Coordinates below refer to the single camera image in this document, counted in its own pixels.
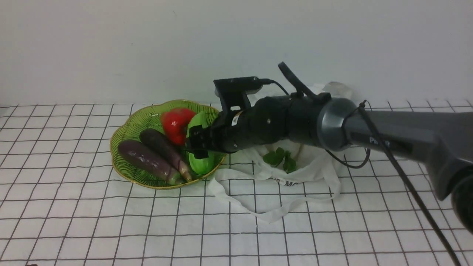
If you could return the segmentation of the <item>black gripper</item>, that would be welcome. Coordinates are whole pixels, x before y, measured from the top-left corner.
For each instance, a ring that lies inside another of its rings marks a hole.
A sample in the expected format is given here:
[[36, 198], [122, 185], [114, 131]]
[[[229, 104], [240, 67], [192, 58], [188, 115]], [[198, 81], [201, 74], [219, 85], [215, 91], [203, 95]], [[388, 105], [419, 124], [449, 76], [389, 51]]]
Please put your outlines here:
[[241, 113], [231, 111], [230, 118], [203, 128], [188, 128], [186, 150], [196, 159], [209, 158], [211, 151], [235, 153], [260, 145], [291, 139], [290, 96], [267, 96]]

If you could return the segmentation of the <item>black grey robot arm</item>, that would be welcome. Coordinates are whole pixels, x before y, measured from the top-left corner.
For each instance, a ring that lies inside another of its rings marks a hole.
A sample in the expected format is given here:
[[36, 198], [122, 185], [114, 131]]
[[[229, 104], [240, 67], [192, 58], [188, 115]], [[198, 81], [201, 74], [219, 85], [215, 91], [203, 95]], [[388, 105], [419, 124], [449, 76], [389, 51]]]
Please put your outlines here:
[[186, 148], [198, 158], [285, 139], [332, 152], [350, 145], [385, 152], [424, 164], [436, 198], [450, 197], [456, 217], [472, 231], [471, 112], [365, 110], [329, 93], [265, 97], [241, 111], [231, 110], [234, 101], [221, 104], [211, 126], [189, 127]]

